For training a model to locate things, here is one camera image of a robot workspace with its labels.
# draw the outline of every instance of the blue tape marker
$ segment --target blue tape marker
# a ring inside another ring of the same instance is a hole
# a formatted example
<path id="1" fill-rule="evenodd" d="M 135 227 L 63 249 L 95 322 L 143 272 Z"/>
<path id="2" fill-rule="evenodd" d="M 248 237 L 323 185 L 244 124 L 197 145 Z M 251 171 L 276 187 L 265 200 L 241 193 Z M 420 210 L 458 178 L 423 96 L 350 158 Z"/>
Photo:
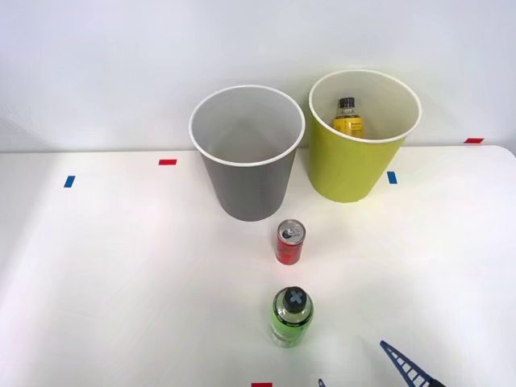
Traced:
<path id="1" fill-rule="evenodd" d="M 75 176 L 68 176 L 66 182 L 64 184 L 65 188 L 72 188 L 73 182 L 75 181 Z"/>
<path id="2" fill-rule="evenodd" d="M 396 173 L 394 173 L 394 172 L 387 172 L 387 177 L 389 178 L 389 183 L 390 184 L 397 184 Z"/>

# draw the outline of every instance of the bucket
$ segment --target bucket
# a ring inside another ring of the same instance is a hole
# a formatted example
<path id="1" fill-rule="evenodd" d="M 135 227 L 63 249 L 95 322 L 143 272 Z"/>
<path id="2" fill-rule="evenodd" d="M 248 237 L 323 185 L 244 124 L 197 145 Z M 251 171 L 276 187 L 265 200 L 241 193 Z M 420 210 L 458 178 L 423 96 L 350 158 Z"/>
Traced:
<path id="1" fill-rule="evenodd" d="M 354 97 L 364 138 L 333 129 L 337 103 Z M 326 75 L 309 96 L 314 125 L 310 137 L 310 181 L 325 198 L 356 202 L 371 191 L 419 124 L 421 102 L 407 85 L 372 70 L 343 70 Z"/>
<path id="2" fill-rule="evenodd" d="M 218 201 L 232 217 L 257 221 L 281 206 L 305 117 L 287 94 L 241 85 L 204 99 L 189 122 Z"/>

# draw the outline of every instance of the yellow-green bucket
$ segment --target yellow-green bucket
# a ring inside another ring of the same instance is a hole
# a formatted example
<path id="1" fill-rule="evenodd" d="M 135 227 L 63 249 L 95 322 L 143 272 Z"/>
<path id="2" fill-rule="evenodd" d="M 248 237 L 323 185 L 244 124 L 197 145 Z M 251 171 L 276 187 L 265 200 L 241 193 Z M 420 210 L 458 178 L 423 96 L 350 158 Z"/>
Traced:
<path id="1" fill-rule="evenodd" d="M 341 98 L 354 97 L 364 138 L 331 127 Z M 314 119 L 310 138 L 310 181 L 325 198 L 356 202 L 369 193 L 419 124 L 421 102 L 409 86 L 372 70 L 326 75 L 309 97 Z"/>

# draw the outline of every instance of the red can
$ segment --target red can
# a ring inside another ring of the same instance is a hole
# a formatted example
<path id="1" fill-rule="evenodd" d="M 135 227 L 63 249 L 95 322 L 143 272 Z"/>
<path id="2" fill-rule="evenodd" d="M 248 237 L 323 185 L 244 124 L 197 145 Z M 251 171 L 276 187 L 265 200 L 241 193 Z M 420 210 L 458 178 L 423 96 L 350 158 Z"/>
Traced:
<path id="1" fill-rule="evenodd" d="M 277 228 L 276 258 L 282 264 L 295 264 L 301 258 L 306 229 L 301 222 L 287 219 Z"/>

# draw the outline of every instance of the can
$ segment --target can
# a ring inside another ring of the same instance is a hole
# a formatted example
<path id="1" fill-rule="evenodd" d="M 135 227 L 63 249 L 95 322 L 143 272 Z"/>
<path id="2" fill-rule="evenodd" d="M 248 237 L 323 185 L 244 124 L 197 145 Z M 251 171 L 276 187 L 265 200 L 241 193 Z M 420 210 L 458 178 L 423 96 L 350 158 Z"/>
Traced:
<path id="1" fill-rule="evenodd" d="M 276 258 L 282 264 L 295 264 L 301 258 L 306 229 L 301 222 L 287 219 L 277 228 Z"/>
<path id="2" fill-rule="evenodd" d="M 271 314 L 273 342 L 285 348 L 297 346 L 313 318 L 314 304 L 307 292 L 298 286 L 280 290 L 274 297 Z"/>

